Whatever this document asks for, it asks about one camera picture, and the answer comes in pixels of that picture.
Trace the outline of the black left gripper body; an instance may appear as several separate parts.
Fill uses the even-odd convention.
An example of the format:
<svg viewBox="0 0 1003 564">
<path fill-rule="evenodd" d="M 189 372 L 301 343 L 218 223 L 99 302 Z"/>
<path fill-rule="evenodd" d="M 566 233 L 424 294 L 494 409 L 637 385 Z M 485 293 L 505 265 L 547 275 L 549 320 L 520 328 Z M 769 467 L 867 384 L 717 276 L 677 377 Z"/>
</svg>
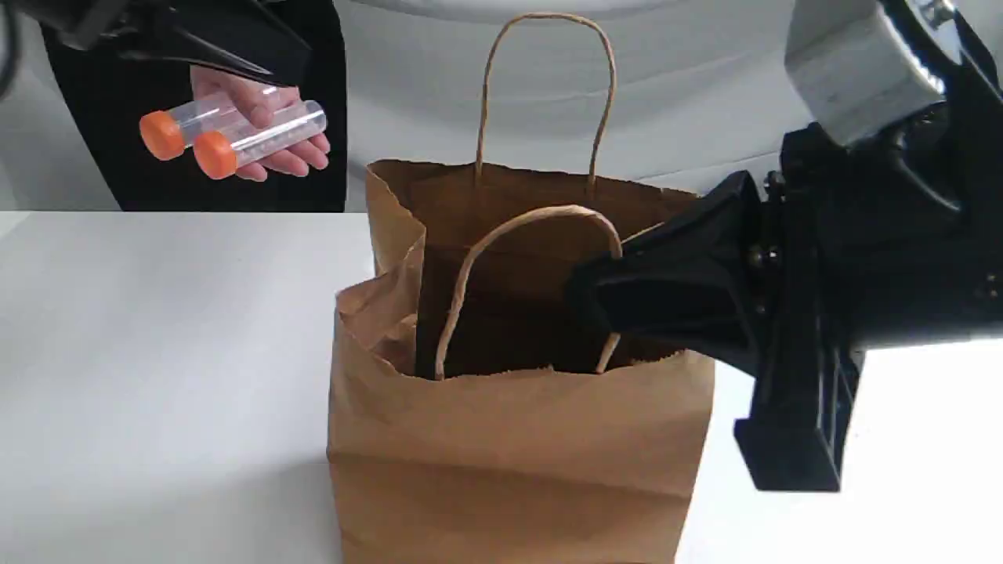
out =
<svg viewBox="0 0 1003 564">
<path fill-rule="evenodd" d="M 158 50 L 207 39 L 216 24 L 260 15 L 258 1 L 17 1 L 16 11 L 56 30 L 69 46 L 115 40 Z"/>
</svg>

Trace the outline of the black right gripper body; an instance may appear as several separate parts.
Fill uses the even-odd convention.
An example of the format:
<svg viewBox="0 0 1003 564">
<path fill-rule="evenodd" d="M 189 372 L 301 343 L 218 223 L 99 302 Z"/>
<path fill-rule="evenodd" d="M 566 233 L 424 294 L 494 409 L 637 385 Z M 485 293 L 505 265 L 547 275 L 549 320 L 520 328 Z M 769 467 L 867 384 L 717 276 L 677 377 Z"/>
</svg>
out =
<svg viewBox="0 0 1003 564">
<path fill-rule="evenodd" d="M 773 366 L 1001 335 L 1001 111 L 936 103 L 850 147 L 782 139 Z"/>
</svg>

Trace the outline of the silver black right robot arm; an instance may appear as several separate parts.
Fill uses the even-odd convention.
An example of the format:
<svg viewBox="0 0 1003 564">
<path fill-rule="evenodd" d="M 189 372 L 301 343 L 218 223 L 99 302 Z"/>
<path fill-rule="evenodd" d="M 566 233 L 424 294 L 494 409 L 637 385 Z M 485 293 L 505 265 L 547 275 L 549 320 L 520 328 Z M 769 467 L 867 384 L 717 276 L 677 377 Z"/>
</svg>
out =
<svg viewBox="0 0 1003 564">
<path fill-rule="evenodd" d="M 867 350 L 1001 334 L 1001 87 L 949 1 L 798 1 L 784 66 L 813 121 L 766 193 L 728 175 L 566 300 L 752 376 L 756 489 L 838 492 Z"/>
</svg>

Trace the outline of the person's bare hand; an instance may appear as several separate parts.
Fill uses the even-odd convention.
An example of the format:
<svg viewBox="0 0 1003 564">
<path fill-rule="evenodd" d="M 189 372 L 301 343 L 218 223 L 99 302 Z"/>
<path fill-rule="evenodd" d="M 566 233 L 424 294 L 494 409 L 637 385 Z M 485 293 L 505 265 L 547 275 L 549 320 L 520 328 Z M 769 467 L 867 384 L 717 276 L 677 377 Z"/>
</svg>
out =
<svg viewBox="0 0 1003 564">
<path fill-rule="evenodd" d="M 273 87 L 226 72 L 195 67 L 194 100 L 219 107 L 208 112 L 193 140 L 198 167 L 219 181 L 240 176 L 264 181 L 269 170 L 305 176 L 329 164 L 328 118 L 296 87 Z"/>
</svg>

